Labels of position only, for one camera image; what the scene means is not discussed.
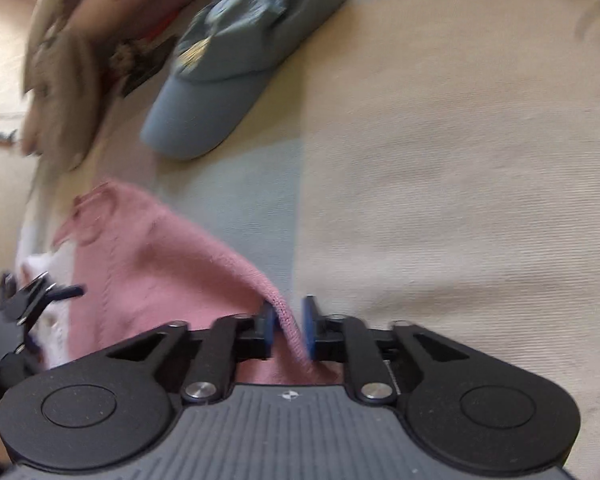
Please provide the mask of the pink and white sweater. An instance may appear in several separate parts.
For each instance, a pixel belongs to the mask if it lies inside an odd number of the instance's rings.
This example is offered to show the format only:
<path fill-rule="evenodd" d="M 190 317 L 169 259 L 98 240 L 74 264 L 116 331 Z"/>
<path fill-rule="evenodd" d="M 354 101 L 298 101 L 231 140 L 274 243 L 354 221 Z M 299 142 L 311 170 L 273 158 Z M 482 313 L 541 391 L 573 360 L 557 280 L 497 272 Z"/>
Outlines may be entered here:
<path fill-rule="evenodd" d="M 33 336 L 51 368 L 148 330 L 184 321 L 204 330 L 217 318 L 272 304 L 279 320 L 271 359 L 238 366 L 240 382 L 339 382 L 335 367 L 310 360 L 284 296 L 252 263 L 136 186 L 108 181 L 76 198 L 52 248 L 21 263 L 30 281 L 47 273 L 86 288 L 50 304 Z"/>

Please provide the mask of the grey cat face cushion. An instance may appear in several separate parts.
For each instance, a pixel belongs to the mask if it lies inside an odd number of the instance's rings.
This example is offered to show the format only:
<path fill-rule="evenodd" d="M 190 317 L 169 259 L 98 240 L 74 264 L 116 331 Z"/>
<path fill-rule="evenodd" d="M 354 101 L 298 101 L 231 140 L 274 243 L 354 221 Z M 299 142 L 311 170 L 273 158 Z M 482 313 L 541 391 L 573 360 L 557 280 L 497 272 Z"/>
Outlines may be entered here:
<path fill-rule="evenodd" d="M 31 56 L 22 123 L 24 154 L 39 154 L 62 171 L 79 167 L 99 121 L 99 66 L 90 43 L 65 28 L 48 35 Z"/>

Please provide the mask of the black phone with flower holder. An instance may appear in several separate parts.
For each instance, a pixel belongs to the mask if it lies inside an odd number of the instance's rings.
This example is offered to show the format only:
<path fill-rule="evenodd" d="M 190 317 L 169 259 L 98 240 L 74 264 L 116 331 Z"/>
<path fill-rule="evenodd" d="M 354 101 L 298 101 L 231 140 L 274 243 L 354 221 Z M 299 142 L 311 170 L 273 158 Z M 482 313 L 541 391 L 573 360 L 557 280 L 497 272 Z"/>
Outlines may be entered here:
<path fill-rule="evenodd" d="M 117 45 L 109 59 L 110 70 L 123 82 L 120 96 L 128 96 L 157 75 L 170 60 L 176 37 L 170 36 L 158 44 L 146 40 L 125 40 Z"/>

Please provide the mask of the blue baseball cap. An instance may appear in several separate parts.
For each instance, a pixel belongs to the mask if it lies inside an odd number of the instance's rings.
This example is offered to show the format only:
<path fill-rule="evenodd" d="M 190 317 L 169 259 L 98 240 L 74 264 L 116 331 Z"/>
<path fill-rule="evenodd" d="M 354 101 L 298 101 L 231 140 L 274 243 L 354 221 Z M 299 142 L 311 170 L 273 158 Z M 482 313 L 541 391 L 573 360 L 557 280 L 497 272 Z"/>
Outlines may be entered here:
<path fill-rule="evenodd" d="M 177 160 L 204 156 L 237 128 L 278 66 L 344 0 L 211 0 L 176 45 L 140 140 Z"/>

